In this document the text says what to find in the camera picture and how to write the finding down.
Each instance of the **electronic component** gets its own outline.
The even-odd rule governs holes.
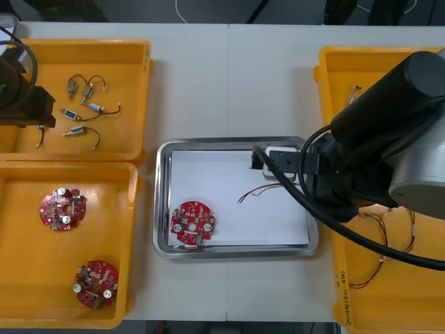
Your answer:
[[[68,194],[68,191],[65,188],[59,188],[59,189],[57,189],[57,194],[59,196],[66,196]]]
[[[70,79],[68,80],[68,98],[72,100],[73,95],[75,94],[77,90],[77,83],[75,80]]]
[[[62,134],[62,136],[72,136],[75,134],[82,134],[86,131],[86,128],[83,126],[80,127],[72,127],[71,130]]]
[[[93,131],[94,133],[96,133],[96,135],[98,137],[97,143],[91,147],[91,150],[95,150],[97,148],[97,146],[99,146],[99,144],[100,144],[100,134],[99,134],[99,132],[94,130],[92,127],[84,127],[84,126],[73,127],[68,132],[65,132],[64,134],[62,134],[62,136],[73,136],[73,135],[77,135],[77,134],[84,134],[84,133],[86,133],[86,130]]]
[[[98,104],[92,103],[92,102],[82,102],[82,104],[84,106],[87,106],[91,110],[96,111],[97,113],[99,113],[100,111],[104,111],[104,107],[102,107]]]
[[[83,219],[86,212],[86,198],[78,189],[59,188],[46,196],[40,205],[40,220],[53,231],[71,230]]]
[[[210,240],[215,229],[215,217],[211,210],[200,202],[185,202],[172,214],[171,232],[188,245],[200,245],[203,239]]]
[[[102,80],[102,82],[104,83],[104,85],[102,86],[102,90],[105,90],[105,80],[104,78],[102,78],[100,75],[93,75],[90,80],[88,80],[88,83],[86,82],[86,86],[85,88],[82,90],[82,100],[81,100],[81,104],[86,104],[86,100],[89,99],[92,95],[92,92],[94,92],[95,88],[92,85],[91,81],[94,78],[100,78]]]
[[[86,99],[91,97],[92,92],[94,91],[94,87],[92,86],[92,83],[88,83],[85,88],[82,90],[82,100],[81,104],[84,104]]]
[[[67,90],[68,90],[68,98],[70,100],[72,100],[72,97],[74,96],[74,94],[77,91],[77,82],[75,80],[75,78],[77,77],[81,77],[82,80],[85,82],[85,84],[87,84],[85,77],[82,74],[75,74],[72,77],[70,77],[68,79],[68,84],[67,84]]]
[[[118,271],[109,263],[95,260],[77,270],[73,291],[89,308],[111,305],[118,291]]]
[[[81,120],[81,118],[77,115],[77,113],[68,110],[68,109],[60,109],[63,115],[67,116],[71,120]]]

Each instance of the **white cable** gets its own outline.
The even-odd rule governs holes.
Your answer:
[[[179,10],[178,10],[178,0],[175,0],[175,9],[176,9],[176,13],[178,14],[179,18],[182,20],[183,23],[188,23],[181,14],[179,14]]]
[[[409,9],[407,9],[403,14],[408,14],[413,8],[417,5],[417,0],[414,0],[414,5],[412,5]],[[361,10],[364,10],[365,12],[370,13],[371,11],[368,8],[361,7],[360,5],[357,5],[358,8]]]

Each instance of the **capacitor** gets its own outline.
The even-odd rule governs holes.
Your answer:
[[[57,194],[58,194],[59,196],[65,196],[65,195],[67,194],[67,189],[65,189],[65,188],[59,188],[59,189],[57,189]]]
[[[103,296],[105,299],[110,299],[114,295],[114,289],[107,289],[104,291]]]
[[[83,289],[85,289],[85,283],[83,282],[76,283],[72,286],[72,291],[76,292],[77,294]]]
[[[173,226],[173,230],[174,230],[176,233],[179,233],[179,232],[182,231],[182,227],[181,227],[180,224],[175,224],[175,226]]]
[[[70,120],[80,120],[81,118],[77,115],[77,113],[69,110],[69,109],[61,109],[60,110],[63,115],[67,116]]]
[[[209,223],[204,224],[204,231],[210,232],[211,231],[211,224],[209,224]]]
[[[65,225],[68,225],[72,222],[72,219],[70,216],[62,216],[62,223],[64,223]]]

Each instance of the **wire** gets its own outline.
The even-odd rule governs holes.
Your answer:
[[[6,35],[8,35],[9,37],[11,37],[15,42],[18,42],[18,43],[20,43],[20,44],[23,44],[23,42],[22,42],[19,38],[15,37],[15,35],[14,35],[13,33],[10,33],[10,32],[8,31],[8,29],[6,29],[6,28],[0,26],[0,31],[3,31]]]
[[[73,75],[72,77],[70,77],[70,78],[68,79],[68,81],[69,81],[69,80],[73,80],[75,77],[81,77],[81,78],[83,79],[83,81],[85,82],[85,85],[88,85],[88,83],[86,82],[85,77],[84,77],[82,74],[80,74],[80,73],[77,73],[77,74]]]
[[[28,100],[28,98],[31,96],[31,94],[34,91],[35,83],[37,82],[37,59],[35,59],[34,53],[31,51],[29,47],[24,45],[22,42],[16,42],[13,40],[0,40],[0,45],[14,45],[16,47],[19,47],[20,49],[24,50],[31,59],[31,62],[33,64],[33,74],[31,75],[31,80],[29,81],[28,89],[25,91],[25,93],[16,101],[14,101],[12,104],[9,104],[6,108],[7,109],[16,109],[19,106],[22,105],[25,101]]]
[[[266,184],[266,185],[264,185],[264,186],[259,186],[259,187],[257,187],[257,188],[255,188],[255,189],[253,189],[253,190],[251,190],[251,191],[249,191],[249,192],[247,192],[247,193],[245,193],[244,195],[242,195],[239,199],[238,199],[238,204],[241,204],[249,195],[252,195],[252,196],[260,196],[264,191],[267,191],[267,190],[269,190],[269,189],[274,189],[274,188],[280,188],[280,187],[282,187],[283,185],[281,184],[281,183],[271,183],[271,184]],[[256,190],[260,190],[260,189],[263,189],[263,190],[261,190],[259,193],[254,193],[254,191],[256,191]]]
[[[416,238],[416,218],[415,218],[415,212],[411,211],[408,208],[405,208],[405,209],[407,210],[407,213],[410,215],[410,220],[411,220],[411,224],[412,224],[412,236],[411,236],[410,244],[403,251],[404,253],[408,253],[412,250],[412,247],[414,245],[414,240]],[[382,216],[379,216],[378,214],[374,214],[372,212],[363,212],[363,213],[359,214],[359,216],[365,216],[367,218],[371,218],[379,223],[379,225],[382,228],[382,231],[384,233],[385,246],[388,246],[388,234],[387,234],[385,222],[383,221],[383,217],[385,217],[385,214],[388,214],[391,211],[392,211],[392,209],[388,209]],[[365,281],[363,283],[349,284],[349,286],[353,289],[363,289],[364,287],[366,287],[375,278],[377,273],[381,270],[381,268],[383,266],[383,262],[385,260],[386,260],[385,256],[380,258],[377,269],[373,272],[373,274],[371,275],[370,278],[368,278],[367,281]]]
[[[97,141],[96,145],[94,145],[94,146],[91,148],[91,150],[95,150],[95,149],[97,148],[97,146],[99,146],[99,144],[100,144],[100,134],[99,134],[99,132],[97,132],[96,130],[94,130],[92,127],[84,127],[84,128],[96,132],[97,136],[99,137],[99,140]]]
[[[93,75],[90,80],[88,80],[88,85],[91,84],[91,80],[93,80],[94,78],[100,78],[102,80],[102,82],[104,83],[104,86],[102,87],[103,90],[105,90],[105,79],[102,78],[100,75],[95,74]]]
[[[82,118],[82,117],[79,117],[79,119],[76,119],[76,121],[77,121],[77,122],[85,122],[85,121],[87,121],[87,120],[96,120],[96,119],[98,119],[102,114],[103,114],[103,113],[102,113],[102,110],[100,110],[100,111],[97,113],[97,115],[94,116],[94,117],[91,117],[91,118]]]
[[[274,189],[274,188],[281,188],[282,186],[283,186],[282,184],[280,184],[279,186],[270,186],[268,188],[261,190],[259,193],[252,193],[252,196],[260,196],[264,191],[267,191],[269,189]]]
[[[117,111],[113,111],[111,113],[105,113],[105,112],[102,111],[102,115],[114,115],[114,114],[119,113],[119,112],[120,112],[120,102],[118,102],[118,109],[117,109]]]
[[[417,0],[414,0],[414,5],[412,5],[410,8],[408,8],[403,14],[408,14],[411,10],[414,9],[414,7],[417,5]],[[364,10],[365,12],[370,13],[371,11],[368,8],[365,7],[361,7],[360,5],[357,5],[358,8],[360,8],[361,10]]]
[[[43,125],[38,125],[37,128],[40,130],[40,142],[35,144],[35,148],[41,148],[43,145],[43,138],[45,137],[45,128]]]
[[[241,203],[245,200],[246,197],[248,197],[251,193],[253,193],[253,192],[256,191],[256,190],[260,190],[260,189],[263,189],[263,188],[268,188],[268,187],[270,187],[270,186],[281,186],[281,185],[282,185],[281,183],[271,183],[271,184],[266,184],[266,185],[264,185],[264,186],[258,186],[257,188],[252,189],[252,190],[248,191],[247,193],[245,193],[244,195],[242,195],[242,196],[239,198],[239,200],[238,200],[237,203],[240,203],[240,204],[241,204]]]
[[[76,119],[75,121],[77,121],[77,122],[85,122],[85,121],[87,121],[87,120],[96,120],[96,119],[98,119],[98,118],[99,118],[100,116],[102,116],[102,115],[114,115],[114,114],[119,113],[119,112],[120,112],[120,102],[118,102],[118,109],[117,109],[117,111],[113,111],[113,112],[111,112],[111,113],[104,113],[102,110],[99,110],[99,111],[97,112],[97,115],[94,116],[94,117],[91,117],[91,118],[82,118],[82,117],[79,116],[79,119]]]
[[[378,216],[377,214],[373,214],[371,212],[364,212],[364,213],[358,214],[358,216],[370,218],[370,219],[373,219],[374,221],[376,221],[382,230],[383,241],[385,243],[385,246],[388,246],[387,228],[385,226],[385,222],[383,221],[383,218]],[[366,287],[375,278],[377,273],[381,270],[384,261],[385,261],[385,257],[381,257],[378,262],[377,268],[365,282],[350,283],[349,286],[352,287],[353,289],[363,289],[364,287]]]
[[[400,252],[399,250],[383,246],[366,237],[363,237],[362,235],[350,230],[349,228],[346,228],[345,226],[343,226],[341,221],[338,221],[337,219],[331,217],[329,214],[326,214],[323,210],[320,210],[320,208],[309,201],[308,198],[306,198],[303,193],[301,193],[301,191],[294,187],[292,182],[278,169],[278,167],[270,160],[267,154],[259,146],[254,146],[253,150],[258,154],[259,158],[267,165],[267,167],[269,167],[272,174],[281,184],[283,184],[283,187],[291,194],[291,196],[297,202],[299,202],[312,216],[318,219],[321,223],[328,226],[331,230],[355,242],[356,244],[359,244],[360,246],[363,246],[378,254],[391,257],[404,263],[413,264],[414,266],[438,271],[445,271],[444,261]]]
[[[179,10],[178,10],[178,0],[175,0],[175,9],[176,9],[176,13],[178,14],[178,16],[179,16],[179,18],[181,19],[181,21],[182,21],[183,23],[188,23],[188,22],[182,17],[182,15],[179,13]]]

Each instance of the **white paper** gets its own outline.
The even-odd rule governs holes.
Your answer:
[[[215,230],[204,245],[308,244],[305,210],[280,187],[238,199],[265,184],[260,170],[249,169],[251,151],[174,151],[170,220],[183,202],[198,201],[215,216]],[[169,246],[184,245],[169,233]]]

